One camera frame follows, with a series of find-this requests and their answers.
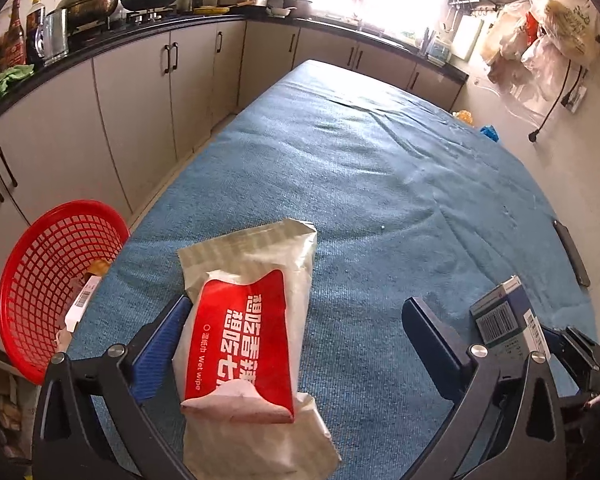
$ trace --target blue gripper pad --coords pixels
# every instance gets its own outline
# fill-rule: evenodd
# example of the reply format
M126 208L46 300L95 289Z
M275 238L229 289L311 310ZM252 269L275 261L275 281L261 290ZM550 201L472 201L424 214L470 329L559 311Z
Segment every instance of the blue gripper pad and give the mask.
M191 307L191 301L186 295L174 298L153 323L145 325L138 333L139 336L145 329L154 329L153 335L132 362L133 379L130 390L138 404L151 399L162 384Z

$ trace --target bowl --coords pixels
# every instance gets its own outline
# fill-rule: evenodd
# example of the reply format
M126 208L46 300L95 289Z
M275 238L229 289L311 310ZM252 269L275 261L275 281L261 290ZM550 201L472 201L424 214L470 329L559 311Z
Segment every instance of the bowl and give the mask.
M285 18L292 9L280 9L279 7L267 7L267 14L276 18Z

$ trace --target cardboard box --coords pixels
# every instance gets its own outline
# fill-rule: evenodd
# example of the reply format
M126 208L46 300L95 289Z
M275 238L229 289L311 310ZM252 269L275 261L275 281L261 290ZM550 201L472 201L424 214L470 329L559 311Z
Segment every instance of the cardboard box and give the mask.
M519 277L498 285L470 311L484 345L501 360L507 374L520 377L522 364L532 351L550 359L540 321Z

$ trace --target red label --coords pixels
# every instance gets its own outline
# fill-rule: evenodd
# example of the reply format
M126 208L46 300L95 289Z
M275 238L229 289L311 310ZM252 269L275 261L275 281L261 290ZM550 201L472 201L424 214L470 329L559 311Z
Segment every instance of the red label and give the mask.
M206 282L191 336L185 399L244 379L265 400L293 414L285 310L281 270L251 285Z

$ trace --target phone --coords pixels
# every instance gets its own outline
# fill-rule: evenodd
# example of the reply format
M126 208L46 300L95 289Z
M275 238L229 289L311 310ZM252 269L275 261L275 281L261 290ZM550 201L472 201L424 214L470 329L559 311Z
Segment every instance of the phone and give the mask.
M567 257L576 275L577 282L582 286L590 286L591 280L587 274L587 269L584 268L584 263L580 257L580 253L576 249L576 244L573 242L569 230L557 220L554 220L554 228L558 233L558 238L560 238L564 250L567 251Z

